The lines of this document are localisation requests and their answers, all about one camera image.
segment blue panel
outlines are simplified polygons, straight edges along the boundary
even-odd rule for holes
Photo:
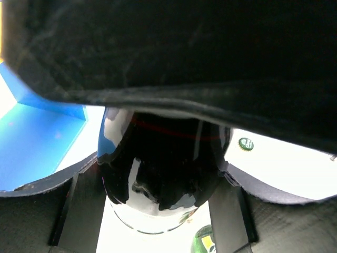
[[[0,190],[13,190],[52,174],[85,123],[16,104],[0,120]]]
[[[0,64],[0,74],[18,103],[86,120],[84,106],[56,103],[40,97],[30,90],[5,63]]]

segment white surface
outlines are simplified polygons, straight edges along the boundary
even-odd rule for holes
[[[239,147],[240,138],[254,143]],[[255,133],[234,130],[226,160],[255,178],[288,193],[314,200],[337,194],[337,160],[331,155]]]
[[[180,227],[160,235],[145,235],[127,227],[115,215],[110,201],[105,203],[97,253],[144,252],[144,253],[188,253],[195,233],[211,223],[208,203]]]
[[[88,117],[87,123],[57,167],[56,172],[82,161],[97,151],[104,107],[87,105],[86,112]]]
[[[16,105],[16,100],[0,75],[0,119]]]

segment gray padding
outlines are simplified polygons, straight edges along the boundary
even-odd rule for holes
[[[227,171],[245,191],[265,201],[288,205],[316,202],[272,187],[232,164],[228,165]]]

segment reflective surface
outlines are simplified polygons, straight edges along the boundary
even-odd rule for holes
[[[178,227],[212,195],[229,140],[208,122],[106,109],[97,156],[117,216],[144,233]]]

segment green circle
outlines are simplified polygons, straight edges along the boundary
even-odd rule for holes
[[[239,146],[244,151],[252,151],[254,148],[254,143],[248,138],[239,139]]]

